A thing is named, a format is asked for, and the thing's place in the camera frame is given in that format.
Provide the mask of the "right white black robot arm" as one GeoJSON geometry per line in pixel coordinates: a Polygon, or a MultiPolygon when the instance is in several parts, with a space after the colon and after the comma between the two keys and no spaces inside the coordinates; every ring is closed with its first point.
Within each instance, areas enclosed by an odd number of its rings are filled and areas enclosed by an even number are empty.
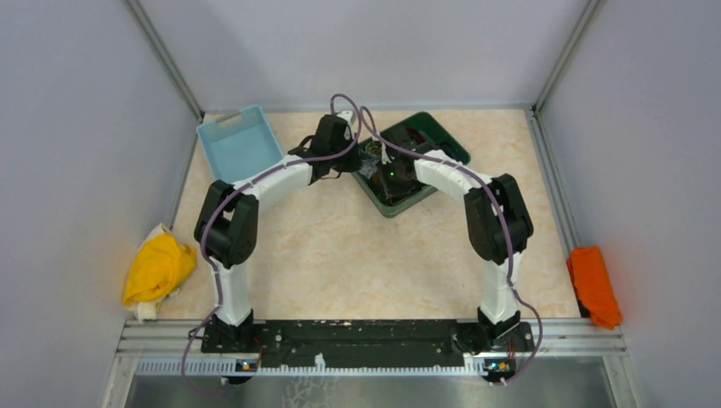
{"type": "Polygon", "coordinates": [[[384,177],[401,180],[404,170],[417,182],[463,204],[470,244],[483,262],[485,293],[478,308],[479,339],[489,350],[502,349],[520,325],[516,269],[534,233],[516,179],[484,175],[448,156],[436,144],[419,141],[405,129],[376,135],[382,146],[384,177]]]}

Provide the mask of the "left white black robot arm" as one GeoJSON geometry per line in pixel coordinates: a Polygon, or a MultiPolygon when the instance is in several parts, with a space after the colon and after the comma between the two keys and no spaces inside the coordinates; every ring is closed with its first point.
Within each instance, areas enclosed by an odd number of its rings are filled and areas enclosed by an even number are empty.
{"type": "Polygon", "coordinates": [[[303,139],[274,166],[246,180],[213,182],[196,223],[195,238],[213,273],[216,304],[208,323],[236,352],[253,345],[253,308],[247,289],[247,260],[258,241],[262,211],[326,178],[353,173],[361,159],[359,131],[351,110],[324,115],[315,133],[303,139]]]}

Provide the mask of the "green compartment organizer box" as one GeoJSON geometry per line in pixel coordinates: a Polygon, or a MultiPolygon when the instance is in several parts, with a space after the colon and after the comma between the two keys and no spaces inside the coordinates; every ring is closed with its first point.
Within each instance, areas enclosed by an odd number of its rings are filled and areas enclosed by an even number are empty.
{"type": "MultiPolygon", "coordinates": [[[[471,155],[469,152],[441,125],[440,122],[436,120],[434,116],[427,111],[414,113],[394,125],[385,128],[380,132],[380,134],[395,126],[415,128],[426,136],[427,142],[434,145],[434,147],[443,150],[451,159],[463,164],[471,162],[471,155]]],[[[363,159],[377,158],[380,160],[378,157],[368,155],[363,150],[364,145],[367,144],[369,140],[373,139],[367,138],[360,142],[360,150],[363,159]]],[[[385,218],[393,218],[400,213],[403,213],[408,208],[418,204],[420,201],[423,201],[437,191],[436,188],[430,185],[420,183],[419,189],[411,195],[407,195],[405,197],[386,197],[383,192],[383,186],[381,185],[379,171],[370,180],[363,178],[358,172],[353,174],[353,178],[359,184],[366,196],[371,200],[372,204],[385,218]]]]}

